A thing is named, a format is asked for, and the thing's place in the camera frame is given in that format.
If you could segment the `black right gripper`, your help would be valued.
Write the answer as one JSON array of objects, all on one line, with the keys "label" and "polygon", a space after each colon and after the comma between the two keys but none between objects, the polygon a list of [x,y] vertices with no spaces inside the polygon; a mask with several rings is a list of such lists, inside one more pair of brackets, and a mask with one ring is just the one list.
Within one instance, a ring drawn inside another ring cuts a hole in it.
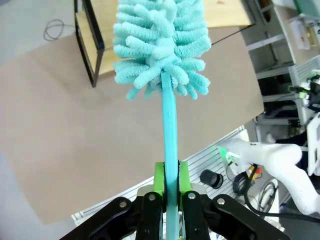
[{"label": "black right gripper", "polygon": [[320,75],[314,74],[310,79],[310,86],[292,85],[290,92],[299,92],[298,98],[309,101],[308,108],[312,111],[320,111]]}]

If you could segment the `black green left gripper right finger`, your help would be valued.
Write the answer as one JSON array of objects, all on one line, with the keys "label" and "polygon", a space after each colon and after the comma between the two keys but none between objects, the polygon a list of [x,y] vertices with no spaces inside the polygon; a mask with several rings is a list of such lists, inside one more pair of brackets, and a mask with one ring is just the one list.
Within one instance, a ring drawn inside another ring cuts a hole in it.
[{"label": "black green left gripper right finger", "polygon": [[186,161],[179,163],[179,208],[187,240],[209,240],[209,231],[226,240],[289,240],[283,231],[227,194],[211,199],[200,194],[190,182]]}]

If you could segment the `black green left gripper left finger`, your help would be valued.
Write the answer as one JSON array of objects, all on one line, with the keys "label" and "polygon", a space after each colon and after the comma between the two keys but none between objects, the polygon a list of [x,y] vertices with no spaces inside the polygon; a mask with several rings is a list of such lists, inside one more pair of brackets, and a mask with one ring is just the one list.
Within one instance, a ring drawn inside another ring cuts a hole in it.
[{"label": "black green left gripper left finger", "polygon": [[153,184],[139,188],[134,201],[113,199],[62,239],[123,240],[135,234],[136,240],[161,240],[165,192],[165,166],[157,162]]}]

